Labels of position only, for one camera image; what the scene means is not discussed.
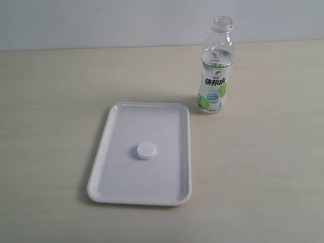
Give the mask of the white bottle cap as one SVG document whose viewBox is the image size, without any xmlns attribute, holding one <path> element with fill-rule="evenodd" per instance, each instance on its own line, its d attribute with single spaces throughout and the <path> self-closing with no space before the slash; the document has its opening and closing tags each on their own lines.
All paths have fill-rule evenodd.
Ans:
<svg viewBox="0 0 324 243">
<path fill-rule="evenodd" d="M 141 160 L 150 160 L 156 155 L 156 146 L 149 141 L 140 143 L 137 146 L 137 156 Z"/>
</svg>

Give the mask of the clear plastic drink bottle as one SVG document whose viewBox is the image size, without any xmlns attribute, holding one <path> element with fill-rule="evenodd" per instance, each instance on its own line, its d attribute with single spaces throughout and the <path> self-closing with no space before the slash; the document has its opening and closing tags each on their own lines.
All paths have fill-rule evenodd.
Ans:
<svg viewBox="0 0 324 243">
<path fill-rule="evenodd" d="M 235 56 L 230 37 L 232 30 L 231 18 L 216 17 L 202 47 L 201 81 L 196 102 L 199 109 L 208 114 L 220 112 L 226 103 L 227 83 Z"/>
</svg>

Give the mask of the white rectangular tray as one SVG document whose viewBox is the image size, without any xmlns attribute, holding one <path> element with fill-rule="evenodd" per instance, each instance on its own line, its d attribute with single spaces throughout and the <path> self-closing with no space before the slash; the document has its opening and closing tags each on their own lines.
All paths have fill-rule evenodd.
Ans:
<svg viewBox="0 0 324 243">
<path fill-rule="evenodd" d="M 192 193 L 189 109 L 120 102 L 108 113 L 87 183 L 96 203 L 174 207 Z"/>
</svg>

